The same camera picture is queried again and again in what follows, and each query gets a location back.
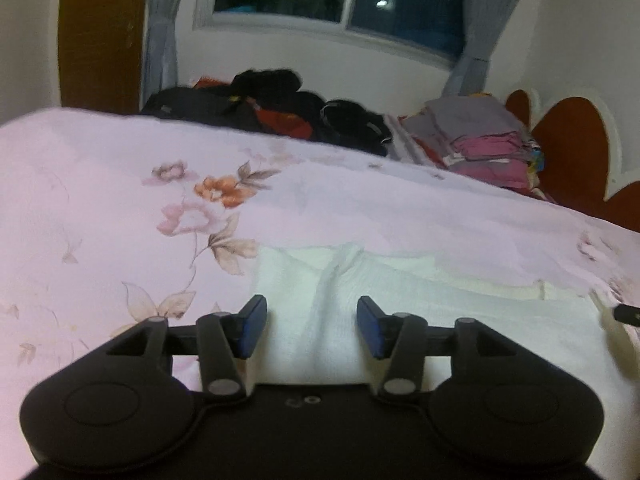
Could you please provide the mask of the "grey pink folded clothes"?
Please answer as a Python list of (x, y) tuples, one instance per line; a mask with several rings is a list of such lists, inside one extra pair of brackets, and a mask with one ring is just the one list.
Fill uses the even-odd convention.
[(547, 198), (538, 178), (544, 153), (526, 125), (490, 94), (445, 96), (412, 116), (383, 119), (392, 135), (388, 156), (398, 162)]

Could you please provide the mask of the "black clothes pile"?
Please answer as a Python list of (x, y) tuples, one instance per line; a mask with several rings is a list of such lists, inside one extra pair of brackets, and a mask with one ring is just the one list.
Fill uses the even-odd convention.
[(246, 70), (229, 82), (203, 77), (191, 87), (160, 90), (146, 100), (140, 113), (378, 156), (387, 155), (392, 142), (381, 115), (354, 101), (327, 101), (304, 90), (298, 73), (287, 68)]

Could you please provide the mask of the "pink floral bed sheet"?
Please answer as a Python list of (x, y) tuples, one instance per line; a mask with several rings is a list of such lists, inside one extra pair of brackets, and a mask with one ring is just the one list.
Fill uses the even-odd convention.
[(478, 318), (600, 396), (590, 466), (639, 474), (639, 237), (450, 172), (332, 146), (52, 108), (1, 129), (1, 474), (34, 466), (18, 409), (134, 323), (269, 302), (254, 382), (373, 373), (362, 296)]

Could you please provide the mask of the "left grey curtain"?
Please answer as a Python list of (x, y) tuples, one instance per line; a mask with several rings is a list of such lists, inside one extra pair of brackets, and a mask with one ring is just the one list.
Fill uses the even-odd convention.
[(140, 101), (205, 72), (219, 47), (215, 0), (145, 0)]

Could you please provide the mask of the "red white headboard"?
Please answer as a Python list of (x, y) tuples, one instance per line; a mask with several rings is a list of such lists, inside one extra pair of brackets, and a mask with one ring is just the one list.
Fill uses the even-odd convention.
[(533, 90), (506, 98), (544, 153), (539, 174), (544, 194), (555, 203), (637, 232), (639, 171), (622, 169), (622, 144), (615, 120), (593, 96), (566, 96), (541, 106)]

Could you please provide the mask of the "brown wooden door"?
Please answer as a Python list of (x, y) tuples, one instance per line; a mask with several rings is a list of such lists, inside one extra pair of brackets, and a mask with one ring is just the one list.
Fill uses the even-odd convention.
[(60, 0), (61, 104), (121, 115), (139, 108), (145, 0)]

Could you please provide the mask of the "right grey curtain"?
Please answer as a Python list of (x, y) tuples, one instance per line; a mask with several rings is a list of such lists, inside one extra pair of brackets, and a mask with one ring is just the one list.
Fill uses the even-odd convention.
[(469, 96), (486, 84), (491, 55), (520, 0), (463, 0), (464, 48), (442, 96)]

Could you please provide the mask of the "grey curtain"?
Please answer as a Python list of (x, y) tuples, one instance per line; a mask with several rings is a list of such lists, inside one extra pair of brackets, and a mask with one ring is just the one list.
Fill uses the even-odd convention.
[(219, 47), (215, 0), (145, 0), (140, 101), (205, 72)]
[(469, 96), (486, 84), (491, 55), (520, 0), (463, 0), (464, 48), (442, 96)]

